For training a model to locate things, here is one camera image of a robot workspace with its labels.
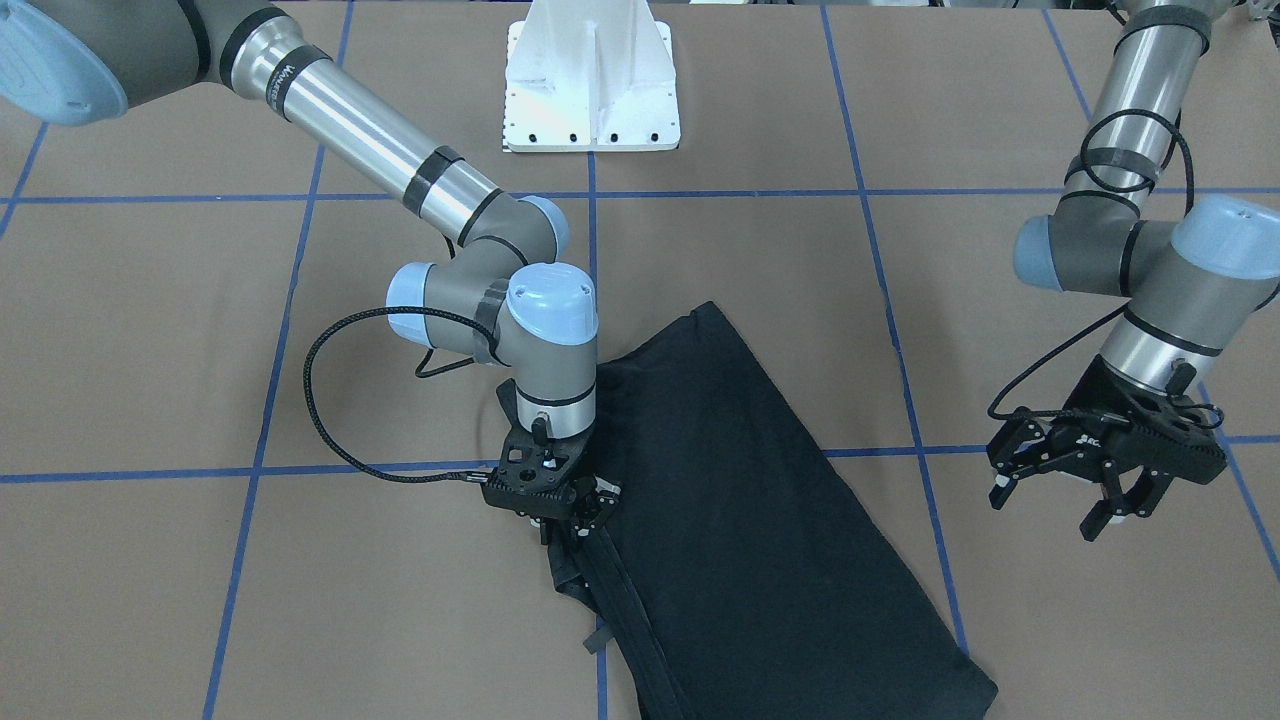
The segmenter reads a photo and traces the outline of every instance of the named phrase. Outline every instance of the gray robot arm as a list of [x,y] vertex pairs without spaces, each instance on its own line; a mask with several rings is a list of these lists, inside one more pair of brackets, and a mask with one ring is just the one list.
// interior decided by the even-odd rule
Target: gray robot arm
[[509,365],[526,430],[567,438],[595,418],[595,297],[557,263],[568,225],[550,201],[516,200],[420,131],[261,0],[8,0],[0,49],[19,74],[0,91],[60,124],[123,115],[198,82],[266,102],[462,249],[397,274],[389,305],[471,318],[499,340],[439,316],[392,315],[401,336]]
[[[1126,5],[1057,210],[1023,227],[1014,266],[1028,284],[1132,300],[1064,407],[997,414],[993,404],[1005,425],[987,446],[997,510],[1029,475],[1057,470],[1100,484],[1103,498],[1080,524],[1089,541],[1112,519],[1151,515],[1174,478],[1208,483],[1226,466],[1213,433],[1221,411],[1212,409],[1215,421],[1185,393],[1280,284],[1275,210],[1210,196],[1179,223],[1139,219],[1212,23],[1233,3]],[[1121,488],[1120,475],[1139,468]]]

